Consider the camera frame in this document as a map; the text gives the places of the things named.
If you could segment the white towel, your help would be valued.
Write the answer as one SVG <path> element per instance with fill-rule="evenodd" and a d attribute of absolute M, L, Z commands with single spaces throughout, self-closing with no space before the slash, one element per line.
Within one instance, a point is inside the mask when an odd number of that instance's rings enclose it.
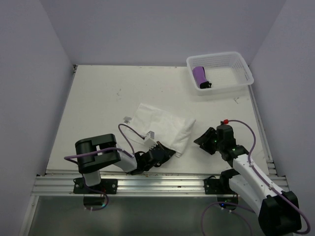
<path fill-rule="evenodd" d="M 125 116 L 122 122 L 126 127 L 123 132 L 136 146 L 145 147 L 139 135 L 144 137 L 148 132 L 154 132 L 154 140 L 166 148 L 175 151 L 180 158 L 188 145 L 188 141 L 196 122 L 193 118 L 183 118 L 157 107 L 141 103 L 132 117 Z"/>

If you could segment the purple microfiber towel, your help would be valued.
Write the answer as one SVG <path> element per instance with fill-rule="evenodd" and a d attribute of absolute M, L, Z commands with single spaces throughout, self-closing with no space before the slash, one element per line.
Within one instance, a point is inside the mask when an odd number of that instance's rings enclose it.
<path fill-rule="evenodd" d="M 197 86 L 200 89 L 209 89 L 212 87 L 212 83 L 206 79 L 205 69 L 202 66 L 197 66 L 192 70 L 192 75 Z"/>

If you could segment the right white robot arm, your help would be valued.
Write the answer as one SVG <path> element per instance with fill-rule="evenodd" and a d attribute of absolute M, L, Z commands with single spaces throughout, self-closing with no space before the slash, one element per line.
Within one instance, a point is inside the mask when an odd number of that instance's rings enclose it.
<path fill-rule="evenodd" d="M 297 196 L 271 180 L 253 161 L 251 152 L 236 143 L 233 128 L 224 120 L 210 127 L 194 143 L 210 155 L 219 152 L 230 169 L 219 178 L 203 180 L 205 194 L 238 195 L 258 217 L 266 236 L 283 236 L 302 228 Z"/>

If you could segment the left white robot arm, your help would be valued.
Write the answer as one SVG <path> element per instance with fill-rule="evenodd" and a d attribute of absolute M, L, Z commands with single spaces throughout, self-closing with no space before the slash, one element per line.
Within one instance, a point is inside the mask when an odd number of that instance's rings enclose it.
<path fill-rule="evenodd" d="M 75 158 L 86 189 L 91 193 L 101 190 L 100 169 L 102 168 L 115 165 L 129 175 L 139 175 L 153 167 L 160 167 L 176 153 L 161 142 L 155 141 L 153 132 L 147 133 L 142 140 L 149 149 L 147 152 L 138 151 L 135 154 L 123 150 L 113 134 L 77 141 Z"/>

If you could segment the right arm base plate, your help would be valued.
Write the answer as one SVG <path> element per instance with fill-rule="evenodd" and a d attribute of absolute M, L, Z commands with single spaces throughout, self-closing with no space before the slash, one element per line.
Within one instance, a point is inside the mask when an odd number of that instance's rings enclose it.
<path fill-rule="evenodd" d="M 232 191 L 228 184 L 220 178 L 212 175 L 203 179 L 204 183 L 204 192 L 206 195 L 233 195 L 237 194 Z"/>

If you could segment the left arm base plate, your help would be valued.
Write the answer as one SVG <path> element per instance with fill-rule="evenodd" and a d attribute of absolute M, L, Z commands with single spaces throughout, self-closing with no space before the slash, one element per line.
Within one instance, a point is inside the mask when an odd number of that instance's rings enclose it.
<path fill-rule="evenodd" d="M 113 178 L 101 179 L 100 184 L 89 188 L 84 186 L 82 177 L 75 178 L 73 182 L 74 194 L 101 194 L 101 192 L 105 194 L 116 194 L 118 188 L 118 180 Z"/>

